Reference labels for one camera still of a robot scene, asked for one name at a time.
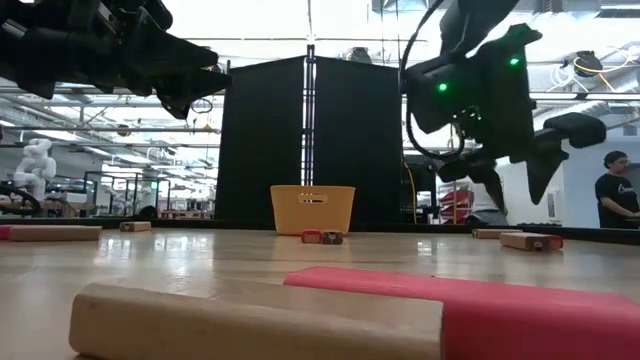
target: small wooden block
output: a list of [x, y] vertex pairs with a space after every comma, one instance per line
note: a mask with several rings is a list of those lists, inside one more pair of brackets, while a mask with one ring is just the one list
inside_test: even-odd
[[300, 239], [305, 244], [321, 244], [322, 232], [320, 230], [307, 229], [302, 232]]
[[519, 233], [519, 229], [473, 229], [473, 237], [476, 239], [500, 239], [501, 234]]
[[130, 221], [120, 223], [120, 231], [138, 232], [151, 231], [151, 223], [149, 221]]
[[322, 231], [322, 243], [327, 245], [342, 245], [344, 234], [339, 230]]
[[0, 225], [0, 241], [9, 240], [10, 232], [11, 232], [11, 225]]
[[101, 226], [79, 225], [12, 225], [9, 241], [98, 241], [102, 235]]
[[503, 233], [500, 235], [502, 246], [526, 251], [555, 251], [564, 246], [561, 237], [532, 233]]

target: person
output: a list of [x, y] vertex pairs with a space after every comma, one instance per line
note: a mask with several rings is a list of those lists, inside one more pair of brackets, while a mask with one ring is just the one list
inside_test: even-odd
[[607, 173], [596, 181], [596, 199], [600, 228], [637, 229], [640, 219], [638, 197], [631, 182], [624, 177], [629, 158], [622, 151], [612, 151], [604, 157]]

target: black robotic arm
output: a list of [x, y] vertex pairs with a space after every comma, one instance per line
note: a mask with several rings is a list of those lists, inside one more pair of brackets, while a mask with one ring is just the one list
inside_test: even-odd
[[[442, 2], [434, 2], [418, 30]], [[466, 56], [517, 2], [454, 1], [440, 22], [441, 55], [405, 69], [416, 32], [407, 45], [400, 74], [407, 95], [409, 139], [433, 159], [443, 181], [469, 177], [484, 183], [493, 199], [503, 199], [493, 165], [496, 159], [509, 157], [512, 163], [527, 163], [529, 194], [538, 204], [560, 163], [568, 158], [561, 149], [562, 140], [568, 139], [577, 148], [595, 145], [605, 141], [606, 127], [596, 118], [569, 113], [547, 120], [543, 130], [534, 132], [531, 110], [535, 102], [529, 97], [524, 49], [542, 34], [526, 24], [511, 26], [502, 38], [486, 42], [473, 57]], [[425, 133], [454, 125], [460, 137], [458, 150], [443, 155], [422, 148], [413, 135], [411, 115]], [[465, 139], [481, 147], [464, 152]]]
[[155, 92], [174, 117], [231, 85], [205, 70], [218, 54], [166, 31], [173, 17], [162, 0], [0, 1], [0, 77], [51, 99], [57, 83]]

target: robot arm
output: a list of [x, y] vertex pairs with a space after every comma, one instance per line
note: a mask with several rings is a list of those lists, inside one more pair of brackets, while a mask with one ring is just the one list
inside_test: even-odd
[[[434, 2], [420, 26], [442, 2]], [[599, 119], [570, 113], [547, 120], [543, 130], [534, 132], [531, 110], [535, 102], [529, 97], [525, 46], [542, 38], [542, 34], [526, 24], [511, 26], [502, 38], [486, 42], [475, 55], [466, 56], [517, 3], [454, 1], [440, 23], [441, 55], [405, 69], [417, 36], [414, 34], [407, 44], [400, 75], [407, 94], [407, 119], [413, 115], [427, 134], [454, 125], [460, 137], [456, 151], [432, 153], [417, 143], [411, 121], [406, 121], [409, 140], [433, 161], [442, 181], [469, 177], [487, 185], [492, 198], [502, 199], [499, 177], [492, 164], [495, 159], [509, 157], [512, 163], [526, 162], [529, 195], [538, 204], [560, 163], [569, 157], [561, 142], [568, 139], [576, 148], [601, 143], [606, 139], [606, 126]], [[482, 147], [465, 152], [466, 139], [473, 139]]]

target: black partition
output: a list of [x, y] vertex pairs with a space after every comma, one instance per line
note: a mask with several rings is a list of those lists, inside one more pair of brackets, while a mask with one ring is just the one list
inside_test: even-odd
[[237, 68], [231, 75], [215, 218], [273, 224], [271, 185], [300, 185], [304, 57]]
[[400, 222], [398, 69], [317, 58], [314, 185], [354, 186], [352, 223]]

